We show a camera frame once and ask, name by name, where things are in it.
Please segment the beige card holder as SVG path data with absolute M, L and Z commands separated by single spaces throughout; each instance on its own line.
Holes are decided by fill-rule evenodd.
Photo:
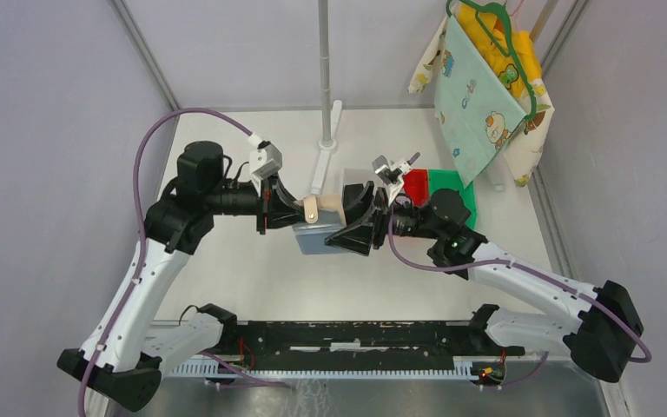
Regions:
M 332 213 L 338 218 L 339 224 L 346 225 L 347 220 L 340 194 L 335 195 L 307 195 L 296 202 L 302 206 L 305 222 L 314 224 L 319 221 L 321 213 Z

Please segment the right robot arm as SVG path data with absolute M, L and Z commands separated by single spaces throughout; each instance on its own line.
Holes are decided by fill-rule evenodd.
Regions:
M 438 189 L 421 206 L 404 194 L 389 199 L 373 183 L 357 185 L 345 207 L 347 225 L 327 236 L 328 247 L 367 256 L 387 243 L 410 268 L 457 275 L 502 291 L 536 313 L 485 304 L 472 316 L 466 340 L 477 354 L 523 348 L 568 356 L 588 375 L 617 383 L 630 363 L 649 363 L 644 325 L 629 291 L 573 280 L 511 255 L 469 228 L 470 210 L 458 191 Z

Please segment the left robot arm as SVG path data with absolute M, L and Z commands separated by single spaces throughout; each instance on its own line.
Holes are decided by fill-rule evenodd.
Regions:
M 220 144 L 193 142 L 178 157 L 177 174 L 141 221 L 136 252 L 109 309 L 79 347 L 57 365 L 86 388 L 130 412 L 146 407 L 161 381 L 191 357 L 212 348 L 231 352 L 238 342 L 233 313 L 207 305 L 164 335 L 147 332 L 165 294 L 218 215 L 252 216 L 259 233 L 304 219 L 303 208 L 279 177 L 281 152 L 254 138 L 250 178 L 228 176 Z

